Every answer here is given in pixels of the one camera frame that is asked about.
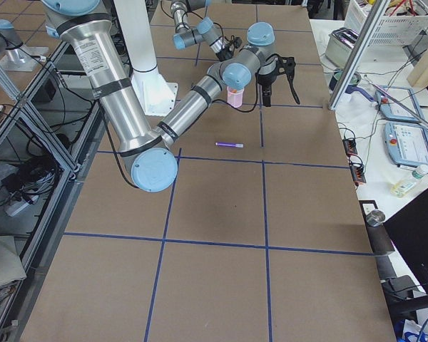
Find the purple marker pen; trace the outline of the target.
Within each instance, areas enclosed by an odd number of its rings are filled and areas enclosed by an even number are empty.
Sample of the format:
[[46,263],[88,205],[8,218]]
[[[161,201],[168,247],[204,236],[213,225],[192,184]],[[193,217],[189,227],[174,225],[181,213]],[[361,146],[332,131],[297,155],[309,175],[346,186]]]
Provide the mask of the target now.
[[215,145],[218,147],[244,148],[244,144],[233,142],[215,142]]

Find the pink mesh pen holder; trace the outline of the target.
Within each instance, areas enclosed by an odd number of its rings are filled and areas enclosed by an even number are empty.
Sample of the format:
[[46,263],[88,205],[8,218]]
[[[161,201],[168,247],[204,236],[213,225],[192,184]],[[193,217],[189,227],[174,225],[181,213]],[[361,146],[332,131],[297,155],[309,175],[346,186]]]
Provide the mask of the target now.
[[227,87],[227,103],[228,105],[231,105],[233,108],[239,108],[242,106],[243,104],[243,92],[244,89],[236,89],[236,90],[241,90],[240,93],[231,93],[229,90],[230,89],[235,89],[235,88],[231,88],[230,86]]

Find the silver toaster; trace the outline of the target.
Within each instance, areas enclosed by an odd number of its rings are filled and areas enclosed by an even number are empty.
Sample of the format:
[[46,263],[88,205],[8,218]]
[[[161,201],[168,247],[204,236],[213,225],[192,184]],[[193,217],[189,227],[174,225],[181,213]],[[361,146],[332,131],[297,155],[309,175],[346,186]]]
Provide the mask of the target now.
[[344,68],[359,34],[350,28],[339,28],[330,34],[325,55],[337,67]]

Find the upper orange circuit board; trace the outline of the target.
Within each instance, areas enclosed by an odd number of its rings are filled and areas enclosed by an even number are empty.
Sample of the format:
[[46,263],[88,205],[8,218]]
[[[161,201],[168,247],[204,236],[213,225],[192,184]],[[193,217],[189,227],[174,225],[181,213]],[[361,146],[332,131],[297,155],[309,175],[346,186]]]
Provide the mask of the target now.
[[354,138],[345,138],[342,140],[346,156],[357,154],[357,143]]

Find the orange circuit board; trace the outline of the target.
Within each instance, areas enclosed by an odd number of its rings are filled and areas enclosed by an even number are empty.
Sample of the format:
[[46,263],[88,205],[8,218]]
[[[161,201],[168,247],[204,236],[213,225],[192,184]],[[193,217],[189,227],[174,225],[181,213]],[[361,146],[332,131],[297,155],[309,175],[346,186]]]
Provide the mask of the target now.
[[357,186],[367,183],[363,164],[350,163],[350,172],[352,175],[352,180]]
[[345,138],[342,140],[346,156],[357,154],[357,143],[354,138]]

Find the lower orange circuit board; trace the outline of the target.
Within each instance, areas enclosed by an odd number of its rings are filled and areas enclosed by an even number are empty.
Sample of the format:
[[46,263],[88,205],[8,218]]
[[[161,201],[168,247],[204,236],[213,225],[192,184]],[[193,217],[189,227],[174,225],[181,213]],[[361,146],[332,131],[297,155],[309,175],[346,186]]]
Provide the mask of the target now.
[[352,180],[357,186],[367,183],[363,164],[350,163],[350,172],[352,175]]

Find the upper blue teach pendant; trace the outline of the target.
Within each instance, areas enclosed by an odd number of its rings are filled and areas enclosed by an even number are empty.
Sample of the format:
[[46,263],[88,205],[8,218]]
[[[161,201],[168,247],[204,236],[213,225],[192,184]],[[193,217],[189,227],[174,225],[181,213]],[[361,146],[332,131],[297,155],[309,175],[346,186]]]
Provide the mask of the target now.
[[417,118],[423,118],[422,110],[414,91],[409,87],[382,86],[385,91],[397,100],[392,100],[379,90],[375,91],[375,98],[378,102],[378,109],[381,114],[390,120],[401,122],[417,123]]

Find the blue teach pendant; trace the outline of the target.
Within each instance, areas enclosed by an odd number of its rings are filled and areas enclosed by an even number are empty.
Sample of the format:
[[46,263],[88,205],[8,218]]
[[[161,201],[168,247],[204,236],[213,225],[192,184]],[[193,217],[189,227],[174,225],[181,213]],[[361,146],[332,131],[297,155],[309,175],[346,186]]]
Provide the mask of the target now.
[[428,165],[428,130],[415,123],[389,121],[384,127],[385,145],[394,164]]
[[397,100],[392,100],[379,90],[375,91],[375,98],[378,102],[378,109],[381,114],[390,120],[401,122],[417,123],[417,118],[423,118],[422,110],[414,91],[409,87],[382,86],[385,91]]

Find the white plastic crate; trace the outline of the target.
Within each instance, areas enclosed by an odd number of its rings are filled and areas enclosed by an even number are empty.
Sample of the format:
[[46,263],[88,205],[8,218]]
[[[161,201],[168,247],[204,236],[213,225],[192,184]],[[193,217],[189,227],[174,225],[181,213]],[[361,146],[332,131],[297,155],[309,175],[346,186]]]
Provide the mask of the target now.
[[[384,15],[375,26],[371,46],[406,46],[428,28],[428,5],[423,1],[412,1],[415,15]],[[351,1],[345,17],[345,27],[360,33],[372,9],[365,1]]]

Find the lower blue teach pendant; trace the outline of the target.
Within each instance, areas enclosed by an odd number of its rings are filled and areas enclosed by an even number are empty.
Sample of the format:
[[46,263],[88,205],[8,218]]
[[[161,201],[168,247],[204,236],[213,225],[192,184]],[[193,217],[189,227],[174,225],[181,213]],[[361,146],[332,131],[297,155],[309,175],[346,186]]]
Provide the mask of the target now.
[[384,127],[385,145],[394,164],[428,165],[428,130],[415,123],[389,121]]

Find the clear plastic bottle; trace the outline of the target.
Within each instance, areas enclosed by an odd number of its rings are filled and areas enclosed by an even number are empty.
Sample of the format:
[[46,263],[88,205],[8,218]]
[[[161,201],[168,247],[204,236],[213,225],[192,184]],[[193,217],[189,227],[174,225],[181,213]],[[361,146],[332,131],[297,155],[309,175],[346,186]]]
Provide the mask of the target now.
[[391,188],[391,193],[397,197],[405,196],[422,178],[428,174],[428,165],[419,165],[405,178],[401,179]]

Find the small metal cup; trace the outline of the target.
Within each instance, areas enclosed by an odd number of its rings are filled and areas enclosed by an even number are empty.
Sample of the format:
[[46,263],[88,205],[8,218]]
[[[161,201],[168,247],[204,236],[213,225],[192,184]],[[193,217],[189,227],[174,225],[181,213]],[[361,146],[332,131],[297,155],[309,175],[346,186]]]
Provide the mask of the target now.
[[367,213],[366,224],[370,227],[378,227],[382,225],[386,221],[386,216],[383,211],[379,209],[373,209],[369,213]]

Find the black monitor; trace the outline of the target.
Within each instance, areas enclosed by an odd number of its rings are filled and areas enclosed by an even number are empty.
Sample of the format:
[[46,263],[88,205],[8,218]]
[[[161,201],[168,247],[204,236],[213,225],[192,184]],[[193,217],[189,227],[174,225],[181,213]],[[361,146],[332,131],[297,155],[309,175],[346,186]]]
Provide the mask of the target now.
[[428,188],[390,217],[384,227],[393,245],[428,293]]

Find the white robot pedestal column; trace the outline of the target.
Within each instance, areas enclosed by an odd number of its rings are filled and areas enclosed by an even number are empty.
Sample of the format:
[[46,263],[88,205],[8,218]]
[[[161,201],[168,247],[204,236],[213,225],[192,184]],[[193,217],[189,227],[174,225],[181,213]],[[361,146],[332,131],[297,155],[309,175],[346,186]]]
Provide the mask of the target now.
[[114,2],[131,63],[131,82],[146,115],[163,117],[174,108],[178,85],[160,74],[144,0]]

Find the aluminium frame post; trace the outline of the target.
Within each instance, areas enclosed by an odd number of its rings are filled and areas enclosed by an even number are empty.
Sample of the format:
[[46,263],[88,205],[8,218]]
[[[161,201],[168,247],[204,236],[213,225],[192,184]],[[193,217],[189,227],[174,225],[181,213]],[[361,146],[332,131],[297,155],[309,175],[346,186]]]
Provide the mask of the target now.
[[335,80],[335,87],[332,90],[328,103],[328,108],[330,110],[336,110],[338,107],[341,97],[345,94],[362,56],[372,40],[376,26],[384,16],[388,3],[389,1],[380,0],[373,4],[360,30],[360,36],[357,39],[355,47],[352,49],[350,56],[347,59],[345,67],[337,73],[337,77],[332,77]]

